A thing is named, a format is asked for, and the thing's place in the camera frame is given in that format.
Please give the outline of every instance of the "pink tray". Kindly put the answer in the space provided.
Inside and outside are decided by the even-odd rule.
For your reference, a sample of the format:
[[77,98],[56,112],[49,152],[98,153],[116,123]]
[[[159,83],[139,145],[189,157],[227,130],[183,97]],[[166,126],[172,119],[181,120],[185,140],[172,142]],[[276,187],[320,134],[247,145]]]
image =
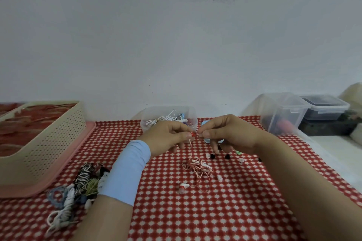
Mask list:
[[49,167],[43,179],[33,185],[0,186],[0,198],[30,197],[49,187],[97,126],[95,122],[91,121],[87,121],[86,124],[87,126],[84,131],[80,133],[73,143],[71,143]]

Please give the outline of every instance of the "hand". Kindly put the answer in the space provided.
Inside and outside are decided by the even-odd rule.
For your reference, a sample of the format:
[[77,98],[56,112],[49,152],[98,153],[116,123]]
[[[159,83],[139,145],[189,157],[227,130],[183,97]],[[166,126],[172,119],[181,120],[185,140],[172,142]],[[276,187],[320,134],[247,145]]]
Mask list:
[[138,140],[145,142],[151,151],[151,157],[158,156],[168,150],[176,152],[177,144],[180,149],[184,143],[193,140],[189,126],[178,121],[160,121],[142,134]]
[[253,155],[257,150],[267,145],[275,136],[259,129],[258,127],[236,117],[235,115],[223,115],[206,122],[197,131],[199,137],[210,138],[210,144],[216,154],[219,154],[218,141],[224,152],[232,152],[234,149]]

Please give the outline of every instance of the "blue cable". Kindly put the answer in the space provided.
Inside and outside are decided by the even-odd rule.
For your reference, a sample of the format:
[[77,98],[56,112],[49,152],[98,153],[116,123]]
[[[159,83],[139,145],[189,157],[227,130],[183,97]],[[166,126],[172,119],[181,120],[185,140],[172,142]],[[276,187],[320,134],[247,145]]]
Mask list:
[[[54,197],[54,193],[57,191],[60,192],[62,195],[62,198],[60,201]],[[67,193],[68,193],[68,190],[67,190],[66,186],[59,186],[59,187],[52,188],[50,191],[48,191],[46,193],[46,197],[54,207],[61,210],[62,208],[64,208],[64,202],[66,200]]]

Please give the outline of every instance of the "person's left hand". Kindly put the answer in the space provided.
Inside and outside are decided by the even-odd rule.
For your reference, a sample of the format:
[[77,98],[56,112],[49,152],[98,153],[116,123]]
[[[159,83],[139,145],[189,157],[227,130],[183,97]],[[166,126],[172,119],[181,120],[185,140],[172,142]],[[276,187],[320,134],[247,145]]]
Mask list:
[[137,140],[145,142],[151,151],[151,157],[158,156],[168,150],[176,152],[177,144],[180,149],[184,143],[193,140],[189,126],[178,121],[160,121],[142,134]]

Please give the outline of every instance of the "table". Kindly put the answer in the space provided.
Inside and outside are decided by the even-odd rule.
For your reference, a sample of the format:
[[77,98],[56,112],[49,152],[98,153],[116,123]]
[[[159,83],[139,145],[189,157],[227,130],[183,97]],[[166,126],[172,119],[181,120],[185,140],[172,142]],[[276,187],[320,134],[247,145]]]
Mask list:
[[[258,116],[243,117],[261,128]],[[54,210],[46,192],[59,185],[70,184],[86,162],[111,167],[121,150],[136,139],[142,130],[138,120],[98,122],[93,134],[47,190],[32,198],[0,200],[0,239],[44,240],[48,228],[46,218]],[[324,178],[362,206],[362,195],[296,136],[280,137]],[[210,193],[189,187],[177,193],[180,183],[191,183],[190,171],[181,167],[190,149],[166,153],[153,158],[145,167],[139,184],[129,231],[129,241],[149,240],[303,240],[305,236],[283,196],[258,157],[233,153],[206,160],[210,145],[195,140],[194,156],[202,157],[214,170]],[[74,209],[82,221],[84,208]],[[56,232],[47,240],[69,239],[79,224]]]

